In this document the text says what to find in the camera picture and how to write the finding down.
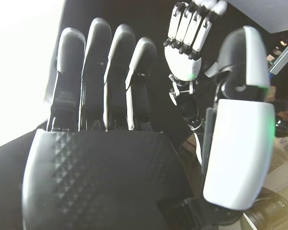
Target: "dark floor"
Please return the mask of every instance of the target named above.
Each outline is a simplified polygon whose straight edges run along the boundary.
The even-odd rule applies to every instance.
[[[176,0],[67,0],[60,33],[65,27],[73,27],[87,36],[91,21],[95,17],[103,17],[111,25],[112,31],[121,23],[126,23],[134,29],[137,39],[142,36],[152,38],[159,55],[148,83],[153,98],[152,123],[156,131],[165,131],[174,146],[178,146],[190,132],[168,96],[171,84],[162,46],[167,38],[170,13],[175,2]],[[224,17],[211,30],[202,53],[204,61],[215,61],[227,34],[244,25],[259,29],[268,49],[274,46],[279,37],[279,34],[269,34],[229,5]],[[33,136],[34,132],[29,133],[0,148],[0,230],[22,228],[20,188]]]

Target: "bright light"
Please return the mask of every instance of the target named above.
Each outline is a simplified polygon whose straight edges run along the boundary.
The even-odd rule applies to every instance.
[[[63,2],[0,1],[0,146],[45,119],[43,100]]]

